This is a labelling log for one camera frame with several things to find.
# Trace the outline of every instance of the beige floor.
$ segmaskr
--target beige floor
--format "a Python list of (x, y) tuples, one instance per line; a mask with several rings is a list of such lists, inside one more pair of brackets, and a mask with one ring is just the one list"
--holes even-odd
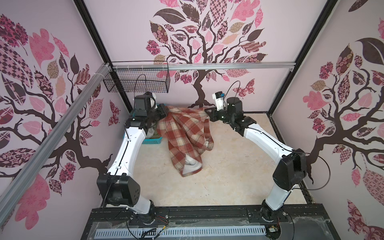
[[(266, 114), (247, 114), (275, 136)], [(182, 177), (173, 167), (167, 140), (142, 145), (134, 167), (141, 194), (156, 206), (261, 204), (272, 186), (275, 164), (256, 144), (221, 121), (210, 122), (215, 145), (202, 155), (203, 169)], [(293, 191), (286, 204), (305, 204)]]

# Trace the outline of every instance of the pink wall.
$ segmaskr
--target pink wall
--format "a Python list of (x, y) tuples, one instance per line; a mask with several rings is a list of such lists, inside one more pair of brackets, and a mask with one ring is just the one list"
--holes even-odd
[[(113, 61), (156, 58), (168, 59), (169, 62), (174, 59), (175, 64), (219, 63), (225, 59), (237, 62), (241, 57), (250, 57), (251, 60), (263, 62), (294, 61), (325, 2), (325, 0), (86, 1)], [(162, 10), (171, 11), (180, 17), (164, 14)], [(206, 25), (207, 20), (204, 19), (209, 19), (208, 21), (213, 23), (211, 31), (209, 28), (198, 29), (200, 23)], [(250, 29), (243, 37), (243, 29), (248, 24)], [(256, 39), (252, 38), (256, 33), (260, 35)], [(185, 80), (179, 80), (176, 77), (178, 74)], [(267, 111), (286, 74), (287, 69), (248, 69), (238, 73), (218, 70), (199, 71), (199, 76), (193, 78), (193, 70), (184, 73), (172, 72), (169, 93), (159, 94), (158, 101), (176, 106), (209, 106), (214, 103), (213, 93), (226, 92), (233, 82), (239, 80), (244, 93), (243, 109)], [(237, 84), (232, 87), (230, 96), (234, 96), (233, 89), (237, 87)]]
[[(7, 2), (0, 14), (3, 192), (102, 60), (70, 0)], [(108, 93), (102, 83), (2, 226), (0, 237), (79, 239), (90, 210), (100, 205), (96, 179), (118, 151), (126, 117), (120, 96)]]
[(383, 239), (384, 3), (354, 2), (340, 1), (274, 119), (288, 145), (311, 153), (308, 188), (328, 178), (317, 156), (330, 165), (311, 194), (341, 239)]

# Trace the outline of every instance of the black frame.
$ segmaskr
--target black frame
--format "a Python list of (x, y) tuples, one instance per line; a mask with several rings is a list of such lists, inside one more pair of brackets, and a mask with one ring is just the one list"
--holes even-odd
[[(105, 49), (105, 46), (104, 46), (104, 44), (100, 38), (99, 33), (97, 32), (97, 29), (96, 29), (96, 27), (93, 23), (93, 20), (89, 14), (89, 11), (87, 10), (87, 7), (84, 3), (84, 0), (73, 0), (73, 1), (76, 5), (81, 17), (83, 18), (83, 21), (84, 21), (85, 25), (87, 26), (87, 29), (88, 29), (93, 41), (95, 42), (95, 45), (96, 45), (103, 61), (109, 63), (110, 66), (113, 67), (113, 63), (112, 63), (111, 59), (109, 58), (109, 55)], [(279, 89), (277, 95), (275, 96), (269, 110), (268, 111), (261, 111), (261, 112), (244, 112), (244, 113), (266, 113), (270, 122), (271, 122), (271, 125), (272, 125), (272, 127), (276, 133), (278, 140), (283, 142), (283, 143), (284, 143), (284, 140), (283, 140), (276, 124), (275, 124), (275, 121), (273, 120), (272, 115), (273, 115), (274, 111), (276, 110), (279, 102), (283, 98), (285, 92), (287, 91), (290, 83), (294, 79), (296, 73), (298, 72), (301, 64), (303, 63), (306, 55), (308, 54), (309, 50), (311, 49), (313, 43), (315, 42), (317, 36), (319, 35), (319, 33), (321, 31), (321, 29), (323, 28), (326, 21), (328, 20), (328, 17), (331, 15), (333, 8), (335, 7), (337, 2), (338, 2), (338, 0), (327, 0), (322, 12), (320, 13), (320, 16), (318, 17), (318, 19), (317, 19), (315, 25), (313, 26), (308, 38), (306, 39), (302, 49), (300, 50), (298, 57), (296, 58), (295, 67), (287, 75), (281, 88)], [(119, 85), (119, 84), (121, 85), (121, 83), (119, 81), (116, 81), (116, 85)], [(127, 98), (125, 92), (119, 91), (119, 93), (120, 93), (128, 111), (129, 112), (132, 111), (132, 105), (131, 105), (129, 99)], [(300, 183), (300, 188), (301, 189), (306, 188), (305, 184), (303, 182)], [(308, 216), (309, 215), (316, 215), (316, 216), (324, 216), (325, 218), (329, 218), (329, 216), (327, 215), (322, 204), (314, 204), (313, 199), (310, 196), (309, 192), (307, 190), (301, 190), (301, 191), (304, 195), (304, 198), (305, 198), (307, 204), (285, 205), (284, 210), (286, 210), (293, 217), (303, 216), (303, 215), (308, 215)], [(174, 210), (175, 212), (180, 213), (180, 211), (184, 210), (185, 213), (187, 213), (187, 214), (181, 216), (182, 219), (185, 220), (186, 218), (188, 218), (190, 220), (193, 220), (193, 219), (204, 219), (204, 218), (209, 217), (210, 215), (212, 217), (215, 217), (215, 218), (235, 218), (236, 216), (238, 217), (239, 215), (245, 217), (244, 216), (245, 212), (249, 212), (250, 210), (253, 211), (255, 209), (260, 209), (260, 207), (261, 207), (261, 205), (212, 206), (212, 207), (156, 207), (156, 211), (157, 212), (163, 212), (163, 211), (167, 211), (167, 210), (168, 211)], [(101, 210), (102, 209), (100, 209), (100, 208), (92, 210), (81, 239), (86, 239), (87, 234), (90, 230), (90, 227), (92, 226), (92, 223), (94, 221), (103, 221), (105, 219), (101, 215)], [(116, 212), (118, 212), (118, 211), (120, 211), (120, 210), (108, 210), (108, 212), (105, 213), (105, 216), (107, 218), (115, 217)], [(202, 216), (202, 215), (199, 215), (199, 213), (201, 213), (201, 211), (205, 211), (205, 212), (209, 211), (209, 213), (206, 212), (208, 214), (205, 214), (204, 216)], [(126, 219), (127, 214), (129, 214), (129, 216), (131, 216), (132, 213), (131, 213), (131, 211), (127, 211), (127, 210), (121, 211), (120, 213), (117, 214), (117, 217), (115, 219), (116, 220)], [(252, 219), (251, 216), (249, 217), (249, 220), (257, 222), (257, 220)], [(135, 221), (131, 220), (130, 225), (140, 225), (140, 222), (138, 222), (138, 221), (135, 222)], [(331, 221), (328, 222), (328, 227), (329, 227), (332, 235), (334, 236), (334, 238), (337, 240), (340, 239), (340, 237), (338, 236), (338, 234), (337, 234)]]

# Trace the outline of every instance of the plaid fabric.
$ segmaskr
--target plaid fabric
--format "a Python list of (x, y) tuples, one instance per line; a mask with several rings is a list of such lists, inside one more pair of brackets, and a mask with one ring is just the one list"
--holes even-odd
[(171, 160), (180, 175), (186, 177), (198, 173), (202, 168), (183, 175), (185, 155), (203, 163), (201, 154), (214, 147), (209, 117), (203, 108), (168, 108), (168, 116), (159, 121), (157, 132), (168, 139)]

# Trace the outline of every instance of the blue basket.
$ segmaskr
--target blue basket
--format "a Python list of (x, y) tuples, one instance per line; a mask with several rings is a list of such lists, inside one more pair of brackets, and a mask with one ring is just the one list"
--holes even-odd
[(142, 144), (160, 144), (162, 137), (144, 139)]

